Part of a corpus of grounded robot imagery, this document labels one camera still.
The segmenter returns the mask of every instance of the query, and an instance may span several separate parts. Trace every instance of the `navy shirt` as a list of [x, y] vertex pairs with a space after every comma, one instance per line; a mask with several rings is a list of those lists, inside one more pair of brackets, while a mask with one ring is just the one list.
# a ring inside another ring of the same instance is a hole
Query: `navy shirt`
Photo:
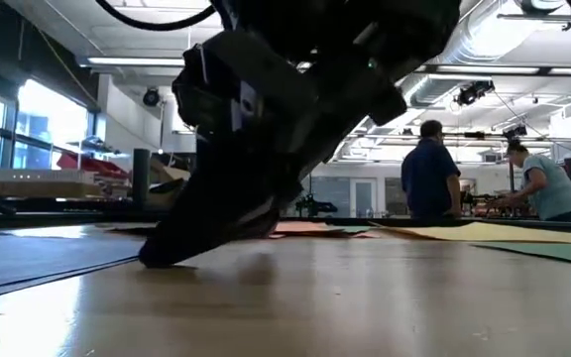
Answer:
[[402, 190], [414, 218], [437, 218], [451, 209], [446, 179], [460, 172], [443, 145], [420, 140], [402, 162]]

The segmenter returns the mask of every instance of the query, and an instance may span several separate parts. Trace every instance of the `woman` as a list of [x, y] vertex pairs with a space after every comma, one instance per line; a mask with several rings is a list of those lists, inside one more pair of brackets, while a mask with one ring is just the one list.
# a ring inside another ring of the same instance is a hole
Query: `woman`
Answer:
[[507, 155], [513, 165], [523, 170], [521, 190], [501, 200], [513, 204], [528, 199], [540, 219], [571, 222], [571, 180], [550, 159], [531, 155], [519, 141], [509, 143]]

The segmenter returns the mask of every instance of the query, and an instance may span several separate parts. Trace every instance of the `black cable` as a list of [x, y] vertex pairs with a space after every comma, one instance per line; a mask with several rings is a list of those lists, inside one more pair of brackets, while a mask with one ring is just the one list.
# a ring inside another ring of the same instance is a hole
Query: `black cable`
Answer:
[[215, 13], [215, 8], [212, 5], [208, 6], [206, 9], [202, 10], [200, 13], [195, 14], [187, 19], [174, 21], [170, 23], [155, 24], [148, 23], [144, 21], [138, 21], [130, 18], [129, 16], [121, 14], [113, 6], [111, 6], [107, 0], [96, 0], [96, 3], [100, 5], [103, 10], [105, 10], [114, 19], [122, 22], [125, 25], [131, 26], [140, 30], [147, 31], [175, 31], [185, 29], [187, 27], [196, 25], [208, 18]]
[[[497, 92], [495, 92], [495, 95], [497, 95], [497, 97], [500, 98], [500, 100], [502, 101], [502, 103], [504, 103], [504, 105], [508, 108], [508, 110], [509, 110], [517, 119], [519, 119], [519, 120], [521, 121], [521, 123], [523, 123], [523, 125], [525, 125], [526, 127], [528, 127], [530, 130], [532, 130], [533, 132], [535, 132], [535, 133], [538, 134], [539, 136], [541, 136], [541, 137], [545, 136], [545, 135], [541, 134], [541, 132], [539, 132], [538, 130], [534, 129], [533, 126], [531, 126], [530, 124], [526, 123], [525, 120], [523, 120], [523, 119], [521, 118], [521, 116], [520, 116], [519, 114], [517, 114], [517, 113], [506, 103], [506, 101], [505, 101]], [[547, 138], [547, 137], [546, 137], [546, 139], [547, 139], [547, 141], [549, 141], [550, 143], [555, 144], [556, 146], [558, 146], [558, 147], [560, 147], [560, 148], [563, 148], [563, 149], [565, 149], [565, 150], [567, 150], [567, 151], [571, 151], [571, 148], [570, 148], [570, 147], [566, 147], [565, 145], [562, 145], [562, 144], [560, 144], [560, 143], [557, 143], [557, 142], [553, 141], [553, 140], [550, 139], [550, 138]]]

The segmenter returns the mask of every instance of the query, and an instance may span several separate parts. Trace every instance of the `table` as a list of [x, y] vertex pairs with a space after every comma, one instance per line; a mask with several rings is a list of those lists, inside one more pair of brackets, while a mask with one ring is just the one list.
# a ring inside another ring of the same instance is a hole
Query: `table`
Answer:
[[571, 264], [400, 238], [239, 242], [1, 296], [0, 356], [24, 355], [571, 356]]

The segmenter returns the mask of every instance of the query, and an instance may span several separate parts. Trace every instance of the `door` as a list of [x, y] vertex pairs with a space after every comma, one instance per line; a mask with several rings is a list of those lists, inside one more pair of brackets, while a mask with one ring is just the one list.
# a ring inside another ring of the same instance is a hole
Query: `door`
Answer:
[[352, 178], [350, 186], [351, 216], [373, 218], [376, 215], [376, 179]]

